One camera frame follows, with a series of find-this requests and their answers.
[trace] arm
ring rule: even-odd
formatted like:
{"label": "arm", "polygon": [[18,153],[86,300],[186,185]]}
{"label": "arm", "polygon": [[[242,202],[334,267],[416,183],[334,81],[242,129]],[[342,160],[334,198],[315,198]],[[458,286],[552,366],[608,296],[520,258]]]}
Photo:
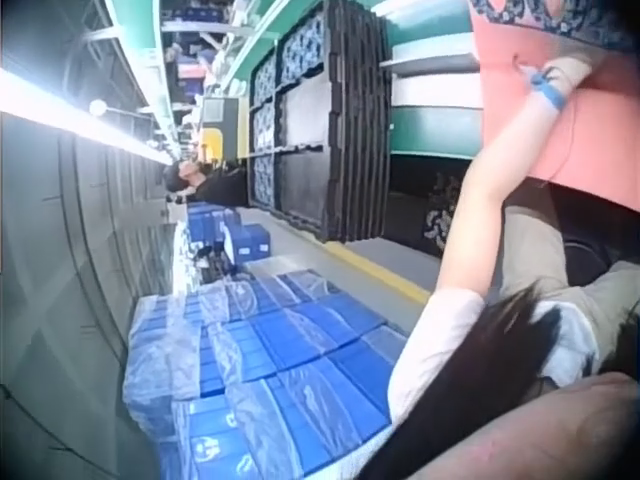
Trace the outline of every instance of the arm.
{"label": "arm", "polygon": [[[550,66],[562,72],[549,83],[565,98],[591,72],[584,60],[570,57]],[[487,295],[500,248],[502,205],[529,174],[559,116],[542,93],[530,93],[513,120],[473,160],[462,182],[436,289]]]}

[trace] blue crate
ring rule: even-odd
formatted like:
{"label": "blue crate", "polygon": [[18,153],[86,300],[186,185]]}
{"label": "blue crate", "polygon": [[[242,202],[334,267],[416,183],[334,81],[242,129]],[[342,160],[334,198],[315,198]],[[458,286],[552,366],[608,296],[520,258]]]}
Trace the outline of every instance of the blue crate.
{"label": "blue crate", "polygon": [[[277,379],[320,436],[331,462],[351,453],[389,425],[389,420],[327,358],[281,372]],[[286,407],[289,406],[281,406],[283,416]],[[298,451],[310,450],[295,433],[292,429]],[[313,471],[306,469],[305,474],[309,473]]]}
{"label": "blue crate", "polygon": [[277,368],[252,325],[245,321],[208,326],[209,341],[225,385],[274,375]]}
{"label": "blue crate", "polygon": [[395,361],[390,362],[363,340],[336,350],[327,357],[376,406],[379,412],[389,418],[387,391]]}
{"label": "blue crate", "polygon": [[300,270],[278,275],[278,278],[291,289],[302,302],[318,300],[332,293],[340,293],[333,283],[321,277],[313,270]]}
{"label": "blue crate", "polygon": [[224,395],[174,405],[183,479],[261,479]]}
{"label": "blue crate", "polygon": [[223,391],[222,374],[218,368],[207,328],[203,327],[200,335],[200,397],[219,395]]}
{"label": "blue crate", "polygon": [[271,235],[262,225],[225,225],[224,235],[224,251],[233,265],[271,256]]}
{"label": "blue crate", "polygon": [[182,478],[182,461],[178,442],[159,442],[155,444],[161,480]]}
{"label": "blue crate", "polygon": [[386,323],[386,320],[347,293],[327,295],[318,303],[330,308],[361,337]]}
{"label": "blue crate", "polygon": [[174,418],[182,464],[198,478],[302,478],[389,425],[326,358],[177,403]]}
{"label": "blue crate", "polygon": [[303,303],[291,310],[317,325],[336,347],[359,338],[358,333],[340,315],[317,302]]}
{"label": "blue crate", "polygon": [[278,370],[308,363],[337,348],[314,322],[293,310],[254,317],[251,325]]}
{"label": "blue crate", "polygon": [[189,215],[190,241],[213,245],[224,241],[224,227],[242,223],[240,214],[231,209],[203,210]]}
{"label": "blue crate", "polygon": [[407,337],[386,325],[362,336],[373,350],[391,365],[395,365],[407,343]]}
{"label": "blue crate", "polygon": [[202,287],[200,292],[207,323],[244,320],[301,302],[277,277],[216,282]]}

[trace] long black hair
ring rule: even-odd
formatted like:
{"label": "long black hair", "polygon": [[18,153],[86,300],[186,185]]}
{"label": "long black hair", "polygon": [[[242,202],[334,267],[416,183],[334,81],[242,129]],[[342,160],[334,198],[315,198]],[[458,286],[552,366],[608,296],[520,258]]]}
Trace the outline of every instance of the long black hair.
{"label": "long black hair", "polygon": [[[409,478],[481,427],[521,405],[558,341],[560,312],[552,309],[532,321],[538,301],[532,287],[487,306],[357,478]],[[637,380],[637,342],[638,316],[631,314],[620,329],[617,348],[598,373],[622,372]],[[591,366],[587,361],[585,375],[592,373]],[[638,445],[637,435],[632,442],[629,449]],[[616,471],[623,465],[637,466],[630,463],[637,460],[629,449],[613,465]]]}

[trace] wall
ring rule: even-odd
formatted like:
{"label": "wall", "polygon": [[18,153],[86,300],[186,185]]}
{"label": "wall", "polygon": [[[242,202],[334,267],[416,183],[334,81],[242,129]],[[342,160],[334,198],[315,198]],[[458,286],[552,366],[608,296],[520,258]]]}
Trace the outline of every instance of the wall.
{"label": "wall", "polygon": [[[3,2],[3,68],[65,95],[65,59],[90,3]],[[109,44],[74,65],[70,101],[138,106]],[[159,195],[158,167],[23,119],[2,122],[3,469],[38,480],[155,479],[153,449],[120,385],[131,309],[170,283],[162,267],[172,231],[121,219]]]}

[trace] blue box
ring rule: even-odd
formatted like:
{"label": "blue box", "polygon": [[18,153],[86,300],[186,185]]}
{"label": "blue box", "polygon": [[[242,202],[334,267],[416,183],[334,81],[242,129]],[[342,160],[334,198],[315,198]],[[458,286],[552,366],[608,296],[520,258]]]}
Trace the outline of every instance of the blue box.
{"label": "blue box", "polygon": [[271,256],[271,235],[262,225],[226,224],[223,231],[224,251],[233,265]]}
{"label": "blue box", "polygon": [[215,242],[224,241],[224,227],[239,225],[242,223],[240,214],[230,209],[198,207],[193,212],[189,211],[189,236],[190,241],[202,242],[204,245],[213,245]]}

